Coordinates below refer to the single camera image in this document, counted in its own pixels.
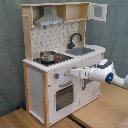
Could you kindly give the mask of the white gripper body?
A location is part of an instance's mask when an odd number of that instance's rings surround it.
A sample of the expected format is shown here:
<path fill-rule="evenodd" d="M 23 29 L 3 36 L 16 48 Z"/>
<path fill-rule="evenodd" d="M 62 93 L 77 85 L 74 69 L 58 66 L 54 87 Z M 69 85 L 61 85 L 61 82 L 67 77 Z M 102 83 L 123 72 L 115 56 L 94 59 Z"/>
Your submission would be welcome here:
<path fill-rule="evenodd" d="M 81 79 L 88 79 L 89 78 L 89 71 L 90 68 L 89 67 L 85 67 L 85 68 L 72 68 L 70 70 L 70 74 L 73 76 L 77 76 Z"/>

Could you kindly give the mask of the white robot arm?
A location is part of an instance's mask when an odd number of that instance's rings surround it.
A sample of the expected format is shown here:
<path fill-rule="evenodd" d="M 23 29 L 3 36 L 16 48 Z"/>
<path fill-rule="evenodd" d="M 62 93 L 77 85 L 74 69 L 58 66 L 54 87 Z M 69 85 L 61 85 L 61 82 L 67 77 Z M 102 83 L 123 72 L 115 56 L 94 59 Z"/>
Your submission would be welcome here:
<path fill-rule="evenodd" d="M 96 67 L 72 68 L 70 74 L 81 79 L 91 79 L 128 89 L 128 75 L 120 78 L 115 72 L 113 62 L 108 59 L 101 60 Z"/>

